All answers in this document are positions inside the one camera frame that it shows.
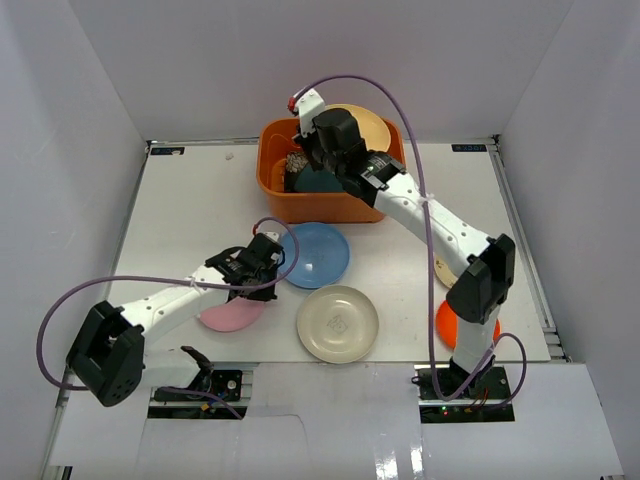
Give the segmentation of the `tan round plate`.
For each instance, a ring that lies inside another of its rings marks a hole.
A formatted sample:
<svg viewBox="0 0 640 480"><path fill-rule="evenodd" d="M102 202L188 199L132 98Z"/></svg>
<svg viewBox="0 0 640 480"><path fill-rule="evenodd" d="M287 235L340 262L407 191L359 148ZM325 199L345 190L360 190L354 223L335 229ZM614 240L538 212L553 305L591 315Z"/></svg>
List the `tan round plate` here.
<svg viewBox="0 0 640 480"><path fill-rule="evenodd" d="M391 145L391 133L384 120L374 112L352 104L330 104L327 109L341 108L347 110L357 121L361 137L367 149L387 152Z"/></svg>

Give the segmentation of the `cream round plate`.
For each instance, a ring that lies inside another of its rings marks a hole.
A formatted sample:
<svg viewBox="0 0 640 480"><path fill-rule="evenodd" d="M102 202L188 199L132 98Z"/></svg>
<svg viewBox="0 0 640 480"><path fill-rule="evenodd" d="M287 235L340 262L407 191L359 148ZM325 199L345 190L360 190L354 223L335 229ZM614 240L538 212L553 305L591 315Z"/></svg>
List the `cream round plate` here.
<svg viewBox="0 0 640 480"><path fill-rule="evenodd" d="M331 285L301 303L296 328L301 344L313 357L330 364L348 364L371 351L380 322L374 304L364 293Z"/></svg>

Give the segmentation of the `pink round plate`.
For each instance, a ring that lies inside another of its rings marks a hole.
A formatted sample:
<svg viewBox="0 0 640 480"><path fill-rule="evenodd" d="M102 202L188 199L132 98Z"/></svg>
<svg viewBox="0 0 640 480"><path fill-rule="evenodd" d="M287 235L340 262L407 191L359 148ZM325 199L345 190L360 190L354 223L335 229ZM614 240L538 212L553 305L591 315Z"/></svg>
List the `pink round plate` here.
<svg viewBox="0 0 640 480"><path fill-rule="evenodd" d="M200 322L216 332L229 333L242 330L255 323L265 310L265 303L236 297L200 314Z"/></svg>

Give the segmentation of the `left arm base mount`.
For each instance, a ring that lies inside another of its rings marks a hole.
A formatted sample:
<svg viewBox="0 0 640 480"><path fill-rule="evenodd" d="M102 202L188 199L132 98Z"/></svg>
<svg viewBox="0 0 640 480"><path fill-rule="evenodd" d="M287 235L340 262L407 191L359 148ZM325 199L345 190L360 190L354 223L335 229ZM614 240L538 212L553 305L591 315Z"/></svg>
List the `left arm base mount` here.
<svg viewBox="0 0 640 480"><path fill-rule="evenodd" d="M242 370L199 373L188 387L161 387L153 392L150 419L242 420L248 400Z"/></svg>

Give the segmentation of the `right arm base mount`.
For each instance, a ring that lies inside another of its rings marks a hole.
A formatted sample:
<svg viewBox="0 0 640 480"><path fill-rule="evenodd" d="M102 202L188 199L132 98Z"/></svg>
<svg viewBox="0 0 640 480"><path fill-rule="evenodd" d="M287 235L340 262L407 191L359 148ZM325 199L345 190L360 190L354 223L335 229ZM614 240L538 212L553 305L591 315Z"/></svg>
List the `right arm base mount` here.
<svg viewBox="0 0 640 480"><path fill-rule="evenodd" d="M422 424L509 423L515 421L511 404L498 407L511 395L503 367L492 367L459 397L443 401L437 396L429 368L418 369L411 379L418 389Z"/></svg>

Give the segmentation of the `teal square plate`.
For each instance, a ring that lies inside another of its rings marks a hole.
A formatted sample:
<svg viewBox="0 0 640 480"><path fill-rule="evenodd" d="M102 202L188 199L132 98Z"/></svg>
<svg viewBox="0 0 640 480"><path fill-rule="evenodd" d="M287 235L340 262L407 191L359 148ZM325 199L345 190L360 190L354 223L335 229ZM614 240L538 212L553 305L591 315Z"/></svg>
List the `teal square plate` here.
<svg viewBox="0 0 640 480"><path fill-rule="evenodd" d="M313 170L310 166L293 175L292 191L294 193L344 192L334 175L325 170Z"/></svg>

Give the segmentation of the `blue round plate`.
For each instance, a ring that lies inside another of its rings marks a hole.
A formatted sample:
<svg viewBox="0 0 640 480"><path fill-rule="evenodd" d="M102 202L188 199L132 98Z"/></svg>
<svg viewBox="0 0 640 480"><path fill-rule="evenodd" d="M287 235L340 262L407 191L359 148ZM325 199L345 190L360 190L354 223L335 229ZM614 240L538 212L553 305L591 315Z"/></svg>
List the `blue round plate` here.
<svg viewBox="0 0 640 480"><path fill-rule="evenodd" d="M347 270L351 252L344 235L334 226L307 222L293 227L300 252L286 280L294 286L315 290L337 282Z"/></svg>

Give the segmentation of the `black floral rectangular plate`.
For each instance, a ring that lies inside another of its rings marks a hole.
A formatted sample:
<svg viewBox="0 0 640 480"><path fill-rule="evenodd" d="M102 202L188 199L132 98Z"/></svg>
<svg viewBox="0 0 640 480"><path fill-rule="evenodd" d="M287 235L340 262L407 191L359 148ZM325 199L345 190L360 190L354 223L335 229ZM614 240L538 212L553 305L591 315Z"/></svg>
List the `black floral rectangular plate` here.
<svg viewBox="0 0 640 480"><path fill-rule="evenodd" d="M302 171L308 165L308 159L303 152L289 152L285 159L283 186L286 193L294 193L296 191L296 181Z"/></svg>

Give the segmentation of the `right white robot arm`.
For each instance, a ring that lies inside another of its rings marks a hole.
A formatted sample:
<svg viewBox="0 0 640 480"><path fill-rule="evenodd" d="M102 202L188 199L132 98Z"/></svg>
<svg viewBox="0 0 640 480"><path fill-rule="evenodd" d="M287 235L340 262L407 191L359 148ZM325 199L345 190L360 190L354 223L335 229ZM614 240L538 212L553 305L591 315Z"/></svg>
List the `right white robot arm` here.
<svg viewBox="0 0 640 480"><path fill-rule="evenodd" d="M404 226L455 275L446 295L457 320L448 369L454 391L445 393L437 376L432 384L443 401L477 397L488 385L494 330L514 281L514 241L506 234L492 238L428 198L420 190L423 179L414 179L389 154L367 147L348 110L320 107L306 113L295 107L292 112L299 122L294 141L311 167L329 172L347 194Z"/></svg>

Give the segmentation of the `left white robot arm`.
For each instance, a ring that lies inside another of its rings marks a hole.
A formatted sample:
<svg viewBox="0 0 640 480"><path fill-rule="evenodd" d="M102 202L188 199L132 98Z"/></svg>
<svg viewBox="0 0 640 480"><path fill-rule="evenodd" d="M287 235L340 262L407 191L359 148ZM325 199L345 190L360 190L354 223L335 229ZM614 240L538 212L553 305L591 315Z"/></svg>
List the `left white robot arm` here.
<svg viewBox="0 0 640 480"><path fill-rule="evenodd" d="M76 377L105 407L139 386L178 388L199 399L211 387L214 364L192 346L154 344L188 320L231 333L255 323L275 299L283 248L274 232L257 233L246 247L207 259L183 284L121 306L94 305L67 355Z"/></svg>

